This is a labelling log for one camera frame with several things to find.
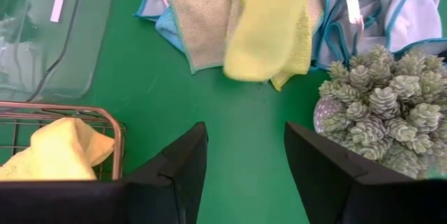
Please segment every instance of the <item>yellow microfiber towel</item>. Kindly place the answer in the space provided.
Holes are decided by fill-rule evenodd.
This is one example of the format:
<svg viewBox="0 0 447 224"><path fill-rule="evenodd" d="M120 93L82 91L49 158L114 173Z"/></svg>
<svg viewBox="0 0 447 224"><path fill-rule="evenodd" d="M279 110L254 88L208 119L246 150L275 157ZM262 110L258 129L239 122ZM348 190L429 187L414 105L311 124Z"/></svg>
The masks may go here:
<svg viewBox="0 0 447 224"><path fill-rule="evenodd" d="M62 118L38 129L31 145L0 167L0 180L96 179L93 166L113 152L114 140L81 119Z"/></svg>
<svg viewBox="0 0 447 224"><path fill-rule="evenodd" d="M244 12L228 45L224 71L243 81L273 77L277 89L310 67L312 27L307 0L243 0Z"/></svg>

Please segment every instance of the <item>green table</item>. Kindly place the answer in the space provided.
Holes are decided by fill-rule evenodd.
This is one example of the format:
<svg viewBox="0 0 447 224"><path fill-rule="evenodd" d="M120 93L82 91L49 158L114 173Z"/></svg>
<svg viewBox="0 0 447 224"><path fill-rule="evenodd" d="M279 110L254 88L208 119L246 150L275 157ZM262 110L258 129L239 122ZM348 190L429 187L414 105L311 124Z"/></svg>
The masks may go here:
<svg viewBox="0 0 447 224"><path fill-rule="evenodd" d="M205 121L210 143L198 223L308 223L283 131L286 121L312 127L326 74L296 76L281 93L229 80L221 68L191 75L153 23L132 17L140 1L114 0L93 86L77 102L104 107L127 125L124 171Z"/></svg>

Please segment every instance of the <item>succulent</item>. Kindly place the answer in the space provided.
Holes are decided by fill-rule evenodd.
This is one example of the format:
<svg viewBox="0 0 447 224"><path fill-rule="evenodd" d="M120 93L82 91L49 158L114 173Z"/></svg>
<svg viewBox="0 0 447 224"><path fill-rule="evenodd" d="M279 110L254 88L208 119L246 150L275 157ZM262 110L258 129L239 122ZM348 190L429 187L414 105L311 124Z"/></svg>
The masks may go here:
<svg viewBox="0 0 447 224"><path fill-rule="evenodd" d="M412 178L447 175L447 70L410 50L396 61L384 46L330 66L322 97L344 104L324 117L322 135Z"/></svg>

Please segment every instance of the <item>blue cloth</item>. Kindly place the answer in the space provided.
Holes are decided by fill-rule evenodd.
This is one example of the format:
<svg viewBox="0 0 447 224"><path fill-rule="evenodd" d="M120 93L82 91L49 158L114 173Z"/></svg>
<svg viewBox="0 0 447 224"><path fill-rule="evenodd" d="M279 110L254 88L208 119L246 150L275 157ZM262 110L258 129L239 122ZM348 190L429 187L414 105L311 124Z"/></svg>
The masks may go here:
<svg viewBox="0 0 447 224"><path fill-rule="evenodd" d="M349 23L346 0L325 0L324 16L313 37L316 66L327 69L332 61L348 63L353 54L376 44L402 54L412 47L428 54L447 50L441 38L439 0L359 0L365 30L358 38L357 27Z"/></svg>
<svg viewBox="0 0 447 224"><path fill-rule="evenodd" d="M162 0L142 0L134 16L155 22L155 29L160 35L181 52L184 52L172 8L167 8Z"/></svg>

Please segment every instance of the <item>wire basket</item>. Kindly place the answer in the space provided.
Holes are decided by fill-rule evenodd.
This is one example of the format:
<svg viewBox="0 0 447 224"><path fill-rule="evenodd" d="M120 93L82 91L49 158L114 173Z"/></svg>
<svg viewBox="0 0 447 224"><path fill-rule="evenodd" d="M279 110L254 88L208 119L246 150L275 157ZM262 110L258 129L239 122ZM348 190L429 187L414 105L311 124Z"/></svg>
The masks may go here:
<svg viewBox="0 0 447 224"><path fill-rule="evenodd" d="M124 124L104 109L88 106L51 105L0 101L0 163L29 146L36 130L62 117L75 117L115 139L113 155L94 167L98 179L119 179L124 156Z"/></svg>

